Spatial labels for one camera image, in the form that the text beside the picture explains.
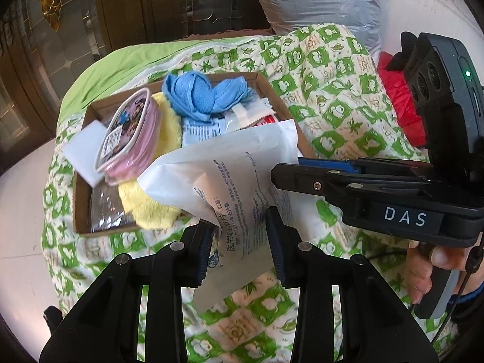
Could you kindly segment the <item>person right hand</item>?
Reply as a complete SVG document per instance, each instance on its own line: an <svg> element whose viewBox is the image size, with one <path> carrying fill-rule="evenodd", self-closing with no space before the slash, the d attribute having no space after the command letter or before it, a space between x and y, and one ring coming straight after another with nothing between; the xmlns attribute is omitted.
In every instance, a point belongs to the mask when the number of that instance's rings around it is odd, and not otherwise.
<svg viewBox="0 0 484 363"><path fill-rule="evenodd" d="M404 283L411 303L418 304L432 287L431 275L434 267L443 270L457 270L459 278L454 292L463 282L461 274L469 256L469 248L432 247L429 254L420 251L420 243L409 242L404 268Z"/></svg>

